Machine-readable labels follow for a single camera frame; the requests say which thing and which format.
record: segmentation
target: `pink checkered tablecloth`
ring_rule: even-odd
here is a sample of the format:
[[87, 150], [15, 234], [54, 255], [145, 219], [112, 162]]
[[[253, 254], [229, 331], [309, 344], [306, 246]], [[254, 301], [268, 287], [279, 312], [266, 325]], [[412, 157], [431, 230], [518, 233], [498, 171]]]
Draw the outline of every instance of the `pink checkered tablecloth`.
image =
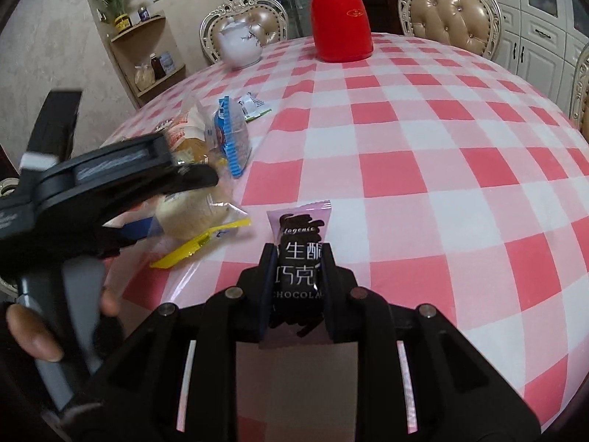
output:
[[[307, 38], [238, 72], [215, 64], [123, 123], [108, 143], [153, 131], [189, 95], [213, 111], [251, 91], [272, 107], [249, 125], [254, 153], [234, 191], [253, 226], [169, 271], [148, 268], [164, 249], [142, 242], [108, 283], [126, 318], [200, 304], [257, 263], [272, 240], [267, 210], [331, 199], [337, 263], [391, 303], [440, 308], [546, 427], [589, 371], [589, 147], [498, 65], [373, 37], [373, 56], [355, 63], [318, 61]], [[353, 440], [353, 349], [238, 354], [242, 441]]]

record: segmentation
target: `red thermos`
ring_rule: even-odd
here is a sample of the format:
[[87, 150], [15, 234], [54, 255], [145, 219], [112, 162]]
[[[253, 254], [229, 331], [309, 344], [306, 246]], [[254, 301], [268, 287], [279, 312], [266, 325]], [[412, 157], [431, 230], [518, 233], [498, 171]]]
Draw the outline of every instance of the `red thermos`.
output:
[[374, 50], [362, 0], [311, 0], [311, 25], [323, 61], [363, 60]]

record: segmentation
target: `tufted beige chair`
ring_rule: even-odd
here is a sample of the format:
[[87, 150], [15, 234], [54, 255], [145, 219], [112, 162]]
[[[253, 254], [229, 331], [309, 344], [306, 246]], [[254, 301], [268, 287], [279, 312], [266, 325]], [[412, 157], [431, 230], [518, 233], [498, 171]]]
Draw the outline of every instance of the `tufted beige chair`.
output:
[[572, 80], [571, 108], [568, 114], [576, 128], [589, 141], [589, 111], [587, 98], [589, 97], [589, 45], [583, 48], [579, 60], [576, 62], [575, 77]]
[[246, 21], [262, 46], [288, 39], [288, 17], [276, 0], [225, 0], [200, 26], [200, 43], [211, 62], [220, 59], [217, 35], [234, 21]]
[[399, 0], [403, 32], [493, 58], [502, 31], [496, 0]]

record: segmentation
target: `cabinet handle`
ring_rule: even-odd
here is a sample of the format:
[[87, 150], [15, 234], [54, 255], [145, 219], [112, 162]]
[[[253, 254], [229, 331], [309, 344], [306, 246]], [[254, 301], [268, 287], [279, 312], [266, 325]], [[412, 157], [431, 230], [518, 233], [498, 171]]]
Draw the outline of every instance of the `cabinet handle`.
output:
[[534, 30], [538, 35], [540, 35], [542, 38], [548, 38], [549, 40], [552, 40], [552, 37], [550, 35], [547, 35], [544, 32], [541, 32], [540, 30], [538, 30], [537, 28]]

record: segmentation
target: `finger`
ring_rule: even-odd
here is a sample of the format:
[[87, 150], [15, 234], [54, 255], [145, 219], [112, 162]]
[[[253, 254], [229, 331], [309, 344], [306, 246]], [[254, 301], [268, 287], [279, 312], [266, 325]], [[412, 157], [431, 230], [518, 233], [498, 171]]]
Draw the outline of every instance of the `finger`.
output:
[[121, 305], [119, 304], [119, 298], [116, 297], [112, 289], [104, 288], [104, 291], [102, 291], [100, 309], [105, 316], [116, 317], [119, 315]]
[[33, 311], [13, 304], [6, 312], [6, 319], [8, 329], [26, 353], [49, 362], [58, 362], [63, 358], [63, 349]]

